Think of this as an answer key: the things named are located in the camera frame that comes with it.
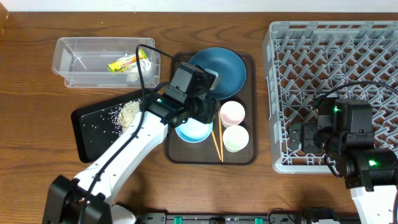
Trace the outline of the white napkin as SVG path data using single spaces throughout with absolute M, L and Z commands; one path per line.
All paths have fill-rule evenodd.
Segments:
M 142 73 L 149 72 L 151 70 L 152 63 L 148 59 L 146 53 L 143 52 L 142 50 L 139 50 L 138 56 L 139 56 L 139 61 L 140 61 L 141 72 Z M 127 66 L 126 72 L 128 72 L 128 74 L 126 75 L 126 81 L 127 82 L 135 82 L 139 78 L 138 66 L 137 66 L 137 62 L 136 62 L 136 55 L 135 54 L 126 55 L 126 59 L 128 61 L 132 61 L 132 63 L 130 63 Z

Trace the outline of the yellow green snack wrapper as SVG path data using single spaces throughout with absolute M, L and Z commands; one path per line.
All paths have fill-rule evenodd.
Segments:
M 128 61 L 126 59 L 126 55 L 125 55 L 124 57 L 117 59 L 117 61 L 108 64 L 108 70 L 110 72 L 126 72 L 127 66 L 130 63 L 132 63 L 132 61 Z

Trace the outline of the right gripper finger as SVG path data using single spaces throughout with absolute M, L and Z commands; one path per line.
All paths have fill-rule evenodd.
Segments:
M 291 123 L 289 127 L 289 146 L 292 151 L 300 151 L 302 149 L 301 135 L 302 123 Z
M 317 123 L 305 123 L 303 125 L 303 151 L 317 152 L 318 148 L 314 143 L 314 136 L 317 132 Z

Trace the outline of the pale green plastic cup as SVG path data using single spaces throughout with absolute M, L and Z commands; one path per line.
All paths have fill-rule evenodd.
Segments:
M 249 142 L 248 131 L 239 125 L 233 125 L 225 129 L 223 144 L 227 151 L 238 152 L 245 148 Z

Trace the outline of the pink plastic cup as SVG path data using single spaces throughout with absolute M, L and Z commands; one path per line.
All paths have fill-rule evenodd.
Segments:
M 220 109 L 221 124 L 225 128 L 239 125 L 244 120 L 245 114 L 245 109 L 241 103 L 237 101 L 227 101 Z

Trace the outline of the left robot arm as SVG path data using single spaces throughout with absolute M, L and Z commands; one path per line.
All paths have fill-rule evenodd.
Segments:
M 135 223 L 135 214 L 114 202 L 121 187 L 170 129 L 190 118 L 213 122 L 218 100 L 210 91 L 219 79 L 209 68 L 180 63 L 171 83 L 144 93 L 132 123 L 96 161 L 72 180 L 52 182 L 43 223 Z

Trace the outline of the light blue bowl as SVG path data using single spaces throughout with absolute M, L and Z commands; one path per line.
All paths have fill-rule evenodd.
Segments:
M 204 141 L 213 129 L 213 124 L 201 123 L 193 118 L 189 118 L 185 123 L 177 126 L 175 131 L 180 139 L 188 143 L 198 143 Z

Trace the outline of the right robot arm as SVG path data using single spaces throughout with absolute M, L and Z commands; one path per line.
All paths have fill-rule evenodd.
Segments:
M 314 101 L 316 122 L 292 123 L 289 146 L 322 152 L 331 173 L 345 180 L 361 223 L 397 223 L 397 156 L 376 147 L 372 107 L 366 100 L 326 98 Z

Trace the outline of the rice pile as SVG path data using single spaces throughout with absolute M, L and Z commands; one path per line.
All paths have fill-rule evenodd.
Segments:
M 128 101 L 123 105 L 117 105 L 115 109 L 109 112 L 111 122 L 114 124 L 114 131 L 112 133 L 120 136 L 127 130 L 136 114 L 140 112 L 140 103 L 140 100 Z

